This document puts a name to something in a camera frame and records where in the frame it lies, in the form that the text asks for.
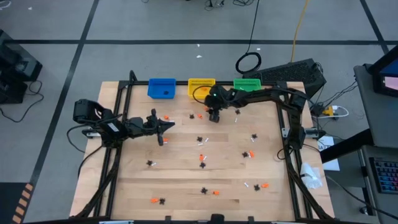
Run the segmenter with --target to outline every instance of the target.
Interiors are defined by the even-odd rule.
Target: wooden table
[[[117,86],[117,82],[102,84],[98,102],[105,108],[114,107]],[[303,91],[302,83],[288,86]],[[275,103],[247,105],[238,116],[233,108],[223,110],[220,122],[212,123],[203,105],[187,96],[187,86],[177,85],[173,100],[153,100],[147,96],[147,86],[133,86],[127,117],[140,116],[145,120],[152,108],[158,118],[167,115],[175,121],[175,126],[164,134],[169,143],[160,147],[156,136],[124,142],[112,219],[164,220],[171,215],[172,220],[209,220],[212,213],[221,213],[226,220],[235,221],[247,221],[248,216],[256,221],[294,221],[285,162],[276,158],[282,138]],[[192,113],[195,119],[189,118]],[[304,128],[313,126],[307,106],[302,118]],[[252,142],[254,133],[258,138]],[[209,140],[198,146],[198,136]],[[316,140],[306,139],[305,143],[317,147]],[[89,139],[86,155],[100,144],[99,138]],[[255,153],[254,158],[242,156],[249,150]],[[98,188],[104,152],[105,149],[99,151],[83,166],[70,215],[77,214]],[[204,169],[199,166],[200,154],[207,156]],[[320,169],[323,187],[310,192],[334,217],[319,153],[304,146],[301,155],[303,162]],[[157,164],[148,167],[147,160]],[[254,190],[254,185],[264,183],[269,188]],[[202,187],[208,189],[206,195],[200,192]],[[213,195],[214,190],[220,194]],[[298,188],[297,192],[300,213],[305,217],[302,194]],[[105,193],[101,214],[107,197]],[[151,198],[165,198],[165,205],[151,203]]]

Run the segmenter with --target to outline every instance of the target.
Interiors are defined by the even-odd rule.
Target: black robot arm
[[[288,103],[281,100],[280,96],[290,93]],[[273,101],[280,105],[290,118],[290,131],[287,136],[287,144],[294,149],[301,149],[305,139],[305,130],[301,127],[301,114],[307,96],[305,93],[295,89],[270,88],[246,92],[237,89],[225,90],[220,85],[214,85],[210,94],[205,98],[205,105],[209,107],[210,121],[218,123],[220,110],[230,106],[241,108],[249,103]]]
[[[75,102],[73,120],[79,124],[90,126],[93,131],[101,135],[103,146],[115,147],[127,138],[157,135],[160,146],[163,146],[163,133],[174,126],[173,122],[166,122],[156,117],[156,110],[151,110],[151,115],[144,123],[140,117],[130,118],[123,123],[119,116],[112,111],[103,108],[99,103],[90,100],[78,100]]]

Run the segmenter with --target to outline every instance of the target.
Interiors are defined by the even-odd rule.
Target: white paper
[[[323,136],[318,140],[318,148],[319,151],[329,148],[333,146],[335,142],[333,141],[333,137],[331,136]],[[332,161],[326,162],[323,164],[324,170],[333,170],[333,171],[340,171],[340,166],[338,165],[338,160],[333,159]]]

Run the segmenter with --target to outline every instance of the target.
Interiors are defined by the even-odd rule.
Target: black keyboard
[[[370,158],[376,185],[380,193],[398,194],[398,162]]]

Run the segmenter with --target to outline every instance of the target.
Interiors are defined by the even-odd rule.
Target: gray floor tile
[[[25,119],[13,123],[0,115],[0,182],[28,182],[32,175],[44,137],[68,73],[76,45],[23,45],[43,69],[38,80],[43,82],[44,100],[33,106]],[[27,107],[40,96],[25,96],[19,105],[1,105],[14,119],[22,117]]]
[[[292,40],[304,0],[261,1],[255,39]],[[359,1],[310,1],[298,40],[377,40]]]
[[[92,3],[93,0],[12,1],[10,7],[0,11],[0,29],[13,39],[80,39]]]
[[[77,168],[83,159],[82,153],[74,150],[65,136],[67,129],[76,125],[72,121],[73,104],[76,100],[96,100],[101,82],[125,80],[130,69],[135,71],[139,80],[147,80],[149,77],[175,77],[178,80],[215,77],[218,80],[232,80],[240,77],[234,71],[234,64],[246,51],[246,47],[247,45],[86,45],[32,197],[26,221],[54,220],[66,218],[69,214],[76,187]],[[253,49],[256,48],[260,48],[259,52],[263,56],[262,68],[287,63],[290,59],[289,45],[254,45]],[[296,51],[297,60],[313,57],[322,63],[328,80],[322,94],[325,98],[353,82],[355,65],[375,61],[381,55],[382,51],[378,46],[300,45]],[[246,67],[242,69],[249,68],[250,63],[254,62],[243,62],[243,66]],[[335,130],[338,134],[349,136],[367,125],[365,119],[358,121],[354,114],[357,108],[358,113],[362,110],[361,103],[359,93],[347,94],[337,102],[353,113],[345,120],[336,122]],[[71,136],[78,147],[85,148],[86,139],[79,131]]]
[[[89,39],[249,39],[256,10],[234,6],[204,10],[205,1],[106,0],[97,8]],[[254,39],[292,40],[304,0],[263,0]],[[376,40],[359,1],[311,1],[300,40]]]
[[[398,40],[398,1],[366,0],[384,40]]]

